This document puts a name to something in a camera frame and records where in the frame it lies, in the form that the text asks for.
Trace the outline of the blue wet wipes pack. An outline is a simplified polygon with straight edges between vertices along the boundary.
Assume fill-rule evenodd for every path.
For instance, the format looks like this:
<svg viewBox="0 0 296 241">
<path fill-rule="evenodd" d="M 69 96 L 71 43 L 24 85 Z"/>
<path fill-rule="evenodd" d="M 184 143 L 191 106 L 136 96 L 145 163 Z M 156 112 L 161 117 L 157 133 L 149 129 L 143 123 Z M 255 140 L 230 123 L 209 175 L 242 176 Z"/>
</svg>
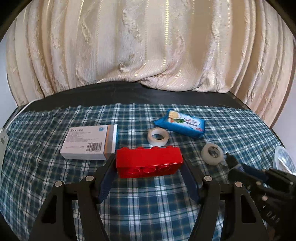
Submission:
<svg viewBox="0 0 296 241">
<path fill-rule="evenodd" d="M 172 109 L 169 109 L 162 118 L 155 120 L 154 124 L 160 128 L 180 133 L 194 139 L 199 139 L 206 132 L 205 120 L 191 117 Z"/>
</svg>

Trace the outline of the small translucent tape roll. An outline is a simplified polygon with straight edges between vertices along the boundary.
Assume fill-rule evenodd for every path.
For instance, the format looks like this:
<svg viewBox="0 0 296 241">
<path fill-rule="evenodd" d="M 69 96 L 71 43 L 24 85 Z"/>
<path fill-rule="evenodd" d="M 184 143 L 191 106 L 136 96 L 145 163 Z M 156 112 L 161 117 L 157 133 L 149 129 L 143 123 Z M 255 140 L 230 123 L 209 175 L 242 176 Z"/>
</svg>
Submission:
<svg viewBox="0 0 296 241">
<path fill-rule="evenodd" d="M 147 140 L 153 147 L 165 146 L 169 137 L 169 133 L 163 128 L 152 128 L 147 133 Z"/>
</svg>

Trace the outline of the red toy brick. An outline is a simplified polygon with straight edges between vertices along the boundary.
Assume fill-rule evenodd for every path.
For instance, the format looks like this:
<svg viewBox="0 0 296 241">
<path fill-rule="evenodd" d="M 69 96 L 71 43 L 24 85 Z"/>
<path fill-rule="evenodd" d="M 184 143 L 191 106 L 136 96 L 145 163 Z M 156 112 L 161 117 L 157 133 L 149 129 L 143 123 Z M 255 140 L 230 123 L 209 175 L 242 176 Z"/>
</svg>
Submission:
<svg viewBox="0 0 296 241">
<path fill-rule="evenodd" d="M 116 168 L 120 178 L 147 178 L 175 174 L 183 165 L 177 147 L 145 149 L 121 148 L 116 151 Z"/>
</svg>

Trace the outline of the clear plastic storage bin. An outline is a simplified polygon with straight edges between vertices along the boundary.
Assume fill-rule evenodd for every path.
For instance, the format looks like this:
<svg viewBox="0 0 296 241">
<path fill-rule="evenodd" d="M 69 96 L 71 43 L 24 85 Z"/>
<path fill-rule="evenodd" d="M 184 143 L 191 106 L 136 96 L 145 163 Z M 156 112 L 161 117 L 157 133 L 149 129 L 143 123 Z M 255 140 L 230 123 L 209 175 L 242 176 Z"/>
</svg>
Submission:
<svg viewBox="0 0 296 241">
<path fill-rule="evenodd" d="M 278 146 L 274 152 L 273 168 L 295 175 L 295 162 L 286 148 Z"/>
</svg>

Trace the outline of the large white tape roll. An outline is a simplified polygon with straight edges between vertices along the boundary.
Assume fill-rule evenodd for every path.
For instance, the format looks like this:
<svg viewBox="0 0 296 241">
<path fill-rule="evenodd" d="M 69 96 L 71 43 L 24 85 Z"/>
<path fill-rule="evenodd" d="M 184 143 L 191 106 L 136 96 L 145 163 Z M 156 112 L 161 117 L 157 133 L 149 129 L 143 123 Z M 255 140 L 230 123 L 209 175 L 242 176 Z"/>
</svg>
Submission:
<svg viewBox="0 0 296 241">
<path fill-rule="evenodd" d="M 201 151 L 202 160 L 211 166 L 216 166 L 224 160 L 222 149 L 213 143 L 204 145 Z"/>
</svg>

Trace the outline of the blue plaid bed cloth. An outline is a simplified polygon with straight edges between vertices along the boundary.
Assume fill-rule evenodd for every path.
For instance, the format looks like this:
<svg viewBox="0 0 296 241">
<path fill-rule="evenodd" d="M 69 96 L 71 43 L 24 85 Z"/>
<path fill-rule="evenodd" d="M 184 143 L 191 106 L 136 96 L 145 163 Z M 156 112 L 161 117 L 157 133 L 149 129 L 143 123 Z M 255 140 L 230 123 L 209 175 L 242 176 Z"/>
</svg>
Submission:
<svg viewBox="0 0 296 241">
<path fill-rule="evenodd" d="M 227 182 L 228 168 L 203 161 L 201 150 L 207 143 L 257 169 L 272 166 L 280 141 L 250 110 L 113 104 L 26 111 L 8 128 L 1 177 L 1 213 L 15 235 L 20 240 L 29 238 L 39 209 L 56 181 L 78 182 L 103 165 L 101 160 L 68 160 L 60 154 L 71 127 L 116 124 L 117 148 L 133 150 L 125 168 L 149 173 L 157 168 L 140 164 L 137 149 L 150 148 L 147 133 L 169 109 L 205 120 L 205 134 L 200 139 L 170 132 L 168 144 L 178 147 L 193 165 L 215 180 Z M 109 196 L 100 205 L 100 216 L 111 240 L 187 240 L 198 210 L 181 174 L 175 173 L 114 180 Z"/>
</svg>

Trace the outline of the white blue medicine box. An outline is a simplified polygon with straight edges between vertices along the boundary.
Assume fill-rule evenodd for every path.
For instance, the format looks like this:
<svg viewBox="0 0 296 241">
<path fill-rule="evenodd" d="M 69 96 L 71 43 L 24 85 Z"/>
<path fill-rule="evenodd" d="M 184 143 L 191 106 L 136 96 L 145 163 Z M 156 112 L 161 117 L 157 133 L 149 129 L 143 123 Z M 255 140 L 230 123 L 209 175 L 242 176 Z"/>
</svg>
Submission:
<svg viewBox="0 0 296 241">
<path fill-rule="evenodd" d="M 108 160 L 116 153 L 117 125 L 79 126 L 69 129 L 60 154 L 73 160 Z"/>
</svg>

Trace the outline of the cream patterned curtain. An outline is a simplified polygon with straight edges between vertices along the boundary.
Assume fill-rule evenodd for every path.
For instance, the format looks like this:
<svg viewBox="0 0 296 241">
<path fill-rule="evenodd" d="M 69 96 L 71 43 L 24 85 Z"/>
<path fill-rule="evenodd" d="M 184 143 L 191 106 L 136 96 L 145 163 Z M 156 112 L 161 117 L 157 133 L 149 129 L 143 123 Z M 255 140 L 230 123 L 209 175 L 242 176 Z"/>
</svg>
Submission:
<svg viewBox="0 0 296 241">
<path fill-rule="evenodd" d="M 17 105 L 80 86 L 139 82 L 232 92 L 268 126 L 295 38 L 266 1 L 32 1 L 6 34 Z"/>
</svg>

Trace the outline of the black mattress edge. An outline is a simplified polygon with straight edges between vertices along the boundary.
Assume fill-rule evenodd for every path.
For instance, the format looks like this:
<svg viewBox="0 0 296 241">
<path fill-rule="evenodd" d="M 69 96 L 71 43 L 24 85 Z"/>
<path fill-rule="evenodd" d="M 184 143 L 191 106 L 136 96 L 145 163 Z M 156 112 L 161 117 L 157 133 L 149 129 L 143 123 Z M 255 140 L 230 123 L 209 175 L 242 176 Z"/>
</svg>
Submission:
<svg viewBox="0 0 296 241">
<path fill-rule="evenodd" d="M 138 82 L 106 82 L 59 92 L 30 104 L 27 111 L 109 104 L 182 104 L 249 109 L 231 92 L 172 92 L 152 89 Z"/>
</svg>

